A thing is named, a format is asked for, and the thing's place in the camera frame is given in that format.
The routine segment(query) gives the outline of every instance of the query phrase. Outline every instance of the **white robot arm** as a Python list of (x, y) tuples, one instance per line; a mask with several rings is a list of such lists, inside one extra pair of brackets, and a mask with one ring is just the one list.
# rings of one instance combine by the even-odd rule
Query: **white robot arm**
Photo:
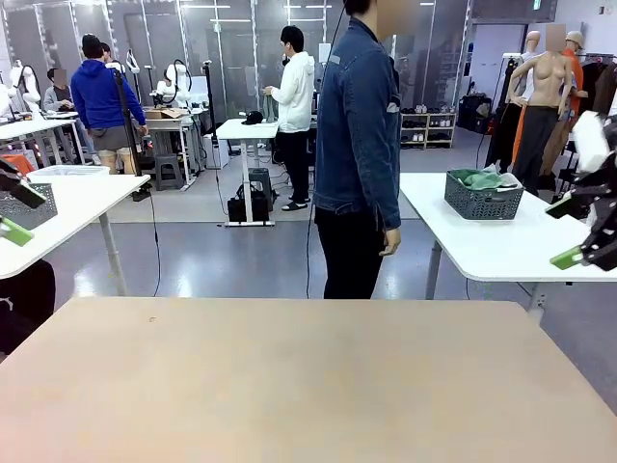
[(167, 66), (165, 77), (172, 84), (168, 85), (165, 80), (160, 80), (156, 85), (156, 93), (163, 96), (163, 102), (169, 104), (175, 101), (178, 107), (188, 108), (191, 96), (189, 94), (190, 85), (186, 66), (179, 60), (175, 60), (173, 64)]
[(28, 109), (32, 113), (33, 119), (42, 118), (40, 113), (40, 93), (38, 89), (37, 76), (34, 70), (30, 66), (23, 66), (21, 61), (16, 60), (11, 69), (11, 83), (12, 87), (9, 89), (9, 96), (16, 96), (19, 84), (23, 82), (23, 86), (26, 90), (21, 95), (23, 100), (28, 105)]

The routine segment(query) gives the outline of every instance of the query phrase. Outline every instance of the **gray basket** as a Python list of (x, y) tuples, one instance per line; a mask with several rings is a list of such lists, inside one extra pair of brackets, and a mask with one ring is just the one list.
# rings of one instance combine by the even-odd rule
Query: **gray basket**
[(33, 190), (41, 193), (47, 201), (33, 209), (7, 192), (0, 192), (0, 215), (14, 221), (26, 230), (32, 230), (58, 215), (54, 192), (50, 183), (31, 183)]
[(512, 220), (517, 215), (523, 189), (506, 191), (468, 189), (450, 172), (445, 178), (445, 201), (464, 219)]

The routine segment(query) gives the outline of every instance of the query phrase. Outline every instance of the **glass wall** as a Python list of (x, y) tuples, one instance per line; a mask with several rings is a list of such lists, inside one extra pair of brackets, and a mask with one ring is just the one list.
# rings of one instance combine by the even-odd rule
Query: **glass wall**
[[(336, 43), (348, 25), (343, 0), (6, 0), (7, 35), (12, 59), (33, 66), (39, 79), (50, 66), (74, 72), (82, 59), (81, 35), (94, 33), (112, 45), (124, 63), (129, 49), (142, 69), (143, 101), (151, 103), (146, 67), (153, 85), (175, 59), (194, 76), (210, 61), (217, 120), (260, 109), (262, 90), (280, 85), (281, 30), (294, 24), (305, 34), (305, 49), (315, 58), (319, 43)], [(406, 107), (452, 104), (468, 1), (417, 1), (408, 34), (383, 45), (401, 74)], [(336, 26), (340, 26), (335, 37)]]

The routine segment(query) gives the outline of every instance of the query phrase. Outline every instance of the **black bag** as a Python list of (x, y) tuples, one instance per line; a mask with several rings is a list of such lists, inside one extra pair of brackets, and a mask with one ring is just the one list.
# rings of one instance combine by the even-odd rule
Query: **black bag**
[[(251, 185), (251, 205), (253, 220), (255, 222), (267, 222), (270, 220), (268, 213), (268, 200), (266, 195)], [(244, 204), (244, 185), (240, 185), (235, 193), (235, 198), (228, 201), (229, 221), (246, 222), (247, 208)]]

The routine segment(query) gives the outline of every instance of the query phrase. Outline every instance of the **mannequin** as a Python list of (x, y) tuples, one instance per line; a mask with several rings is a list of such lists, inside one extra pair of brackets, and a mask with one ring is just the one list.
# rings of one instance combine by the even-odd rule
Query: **mannequin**
[[(566, 48), (563, 51), (563, 55), (570, 60), (572, 71), (575, 74), (577, 89), (582, 89), (584, 85), (582, 65), (577, 56), (577, 52), (581, 50), (582, 47), (583, 35), (580, 31), (570, 32), (568, 36), (566, 36)], [(555, 175), (552, 174), (552, 167), (561, 154), (561, 151), (563, 151), (563, 148), (568, 143), (568, 137), (570, 136), (572, 127), (577, 123), (580, 99), (589, 96), (587, 92), (577, 89), (572, 89), (570, 93), (570, 115), (557, 123), (544, 150), (539, 184), (541, 187), (552, 189), (553, 191), (555, 187)]]
[(512, 102), (525, 108), (523, 134), (519, 155), (512, 173), (521, 181), (529, 193), (538, 194), (537, 183), (542, 167), (544, 148), (557, 120), (566, 112), (566, 100), (572, 89), (572, 64), (557, 51), (555, 35), (558, 29), (547, 26), (547, 51), (518, 67), (513, 78), (533, 70), (533, 93), (526, 101), (515, 95), (515, 82), (510, 82), (508, 93)]
[[(520, 64), (524, 64), (532, 58), (535, 58), (538, 53), (536, 49), (542, 35), (538, 31), (532, 31), (527, 34), (525, 40), (526, 51), (521, 56)], [(511, 83), (514, 82), (516, 95), (526, 95), (526, 91), (529, 91), (529, 95), (525, 98), (529, 100), (531, 93), (533, 92), (533, 70), (527, 75), (523, 74), (520, 78), (511, 78)], [(510, 95), (508, 94), (507, 101), (511, 103)], [(496, 126), (496, 132), (494, 134), (494, 142), (491, 144), (489, 150), (489, 156), (487, 157), (487, 167), (490, 164), (496, 164), (499, 161), (499, 171), (505, 174), (512, 164), (512, 146), (515, 144), (517, 137), (517, 129), (521, 120), (521, 112), (523, 108), (516, 104), (508, 104), (500, 117), (499, 124)]]

